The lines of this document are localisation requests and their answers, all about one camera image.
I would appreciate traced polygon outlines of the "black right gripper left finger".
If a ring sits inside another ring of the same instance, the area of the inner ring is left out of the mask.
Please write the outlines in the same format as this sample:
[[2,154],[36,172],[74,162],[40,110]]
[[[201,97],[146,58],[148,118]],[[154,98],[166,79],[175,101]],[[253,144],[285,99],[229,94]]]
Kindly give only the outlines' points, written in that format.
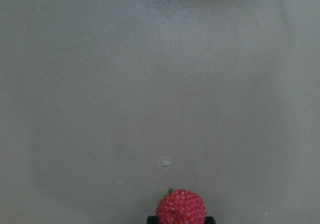
[[158,219],[156,216],[148,216],[146,219],[146,224],[158,224]]

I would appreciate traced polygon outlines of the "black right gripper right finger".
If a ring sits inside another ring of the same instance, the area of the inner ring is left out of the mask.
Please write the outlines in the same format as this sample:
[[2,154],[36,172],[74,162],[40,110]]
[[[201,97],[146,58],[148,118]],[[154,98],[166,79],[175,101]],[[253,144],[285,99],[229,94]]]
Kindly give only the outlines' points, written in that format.
[[205,224],[216,224],[216,221],[213,216],[206,216],[205,217]]

